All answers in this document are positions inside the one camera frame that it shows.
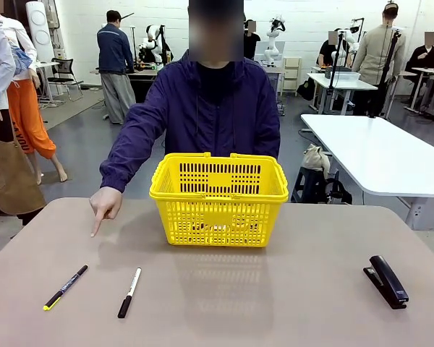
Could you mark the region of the person's right hand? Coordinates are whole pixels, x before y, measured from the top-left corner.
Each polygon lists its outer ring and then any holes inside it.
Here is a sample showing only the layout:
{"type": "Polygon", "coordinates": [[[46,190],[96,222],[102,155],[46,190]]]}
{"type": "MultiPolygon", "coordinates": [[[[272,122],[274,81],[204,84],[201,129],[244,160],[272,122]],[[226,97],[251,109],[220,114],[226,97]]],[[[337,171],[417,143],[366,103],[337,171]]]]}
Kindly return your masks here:
{"type": "Polygon", "coordinates": [[[100,188],[90,199],[90,206],[95,215],[93,230],[90,234],[94,237],[104,220],[113,220],[122,206],[122,193],[111,187],[100,188]]]}

